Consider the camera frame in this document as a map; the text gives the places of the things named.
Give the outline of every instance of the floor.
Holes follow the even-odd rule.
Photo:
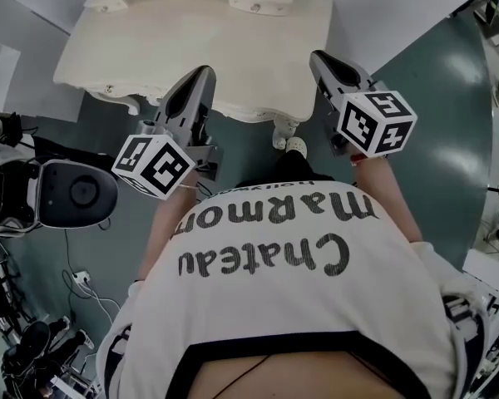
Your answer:
[[[390,158],[403,193],[425,239],[452,264],[461,267],[472,246],[484,206],[492,149],[492,109],[484,53],[472,19],[459,16],[435,26],[376,73],[399,90],[416,110],[419,122],[404,152]],[[153,110],[145,104],[151,118]],[[324,137],[322,119],[327,103],[317,97],[315,113],[298,134],[309,147],[315,171],[352,181],[347,160],[335,159]],[[27,121],[40,127],[37,135],[63,145],[115,155],[137,117],[126,109],[86,96],[79,121]],[[260,177],[272,167],[278,151],[271,146],[271,123],[244,125],[214,114],[209,133],[224,151],[220,177],[213,191],[241,180]],[[120,183],[112,226],[69,230],[74,270],[85,269],[101,295],[123,303],[136,277],[156,201]],[[37,304],[54,318],[68,313],[68,291],[62,281],[67,267],[65,235],[39,229],[7,242]],[[72,297],[77,327],[98,344],[109,322],[94,300]],[[116,309],[109,303],[112,315]]]

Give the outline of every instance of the electrical outlet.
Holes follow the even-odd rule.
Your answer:
[[[89,288],[86,283],[91,281],[91,275],[86,270],[74,273],[74,282],[84,288]]]

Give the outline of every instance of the black speaker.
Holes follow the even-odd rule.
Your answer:
[[[42,166],[38,219],[52,228],[80,228],[107,219],[116,206],[118,186],[106,171],[64,160]]]

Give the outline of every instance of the hand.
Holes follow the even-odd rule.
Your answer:
[[[359,155],[363,153],[362,151],[358,150],[357,146],[355,146],[351,142],[348,142],[348,144],[346,145],[346,151],[348,152],[349,156]]]
[[[183,185],[187,186],[196,186],[198,183],[198,172],[196,170],[192,170],[181,182]]]

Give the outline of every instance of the white cube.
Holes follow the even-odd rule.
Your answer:
[[[166,200],[194,166],[168,135],[129,135],[111,171],[142,194]]]
[[[343,97],[337,131],[366,156],[374,157],[401,150],[416,120],[397,91],[348,93]]]

